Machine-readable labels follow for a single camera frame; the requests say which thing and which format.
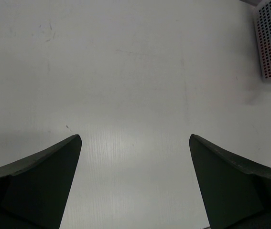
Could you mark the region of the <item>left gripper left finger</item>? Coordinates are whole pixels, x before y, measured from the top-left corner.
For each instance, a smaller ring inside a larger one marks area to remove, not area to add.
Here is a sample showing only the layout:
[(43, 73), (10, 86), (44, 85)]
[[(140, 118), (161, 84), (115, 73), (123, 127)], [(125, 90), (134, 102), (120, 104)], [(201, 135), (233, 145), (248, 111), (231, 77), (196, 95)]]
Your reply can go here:
[(80, 135), (0, 167), (0, 229), (58, 229), (81, 152)]

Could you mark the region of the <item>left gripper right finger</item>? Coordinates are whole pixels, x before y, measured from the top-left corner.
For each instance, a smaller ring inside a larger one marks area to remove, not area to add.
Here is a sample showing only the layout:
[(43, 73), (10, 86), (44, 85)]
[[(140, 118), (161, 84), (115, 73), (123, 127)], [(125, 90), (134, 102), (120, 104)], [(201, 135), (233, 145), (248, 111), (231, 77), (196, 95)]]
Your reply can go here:
[(212, 229), (271, 229), (271, 168), (198, 136), (192, 162)]

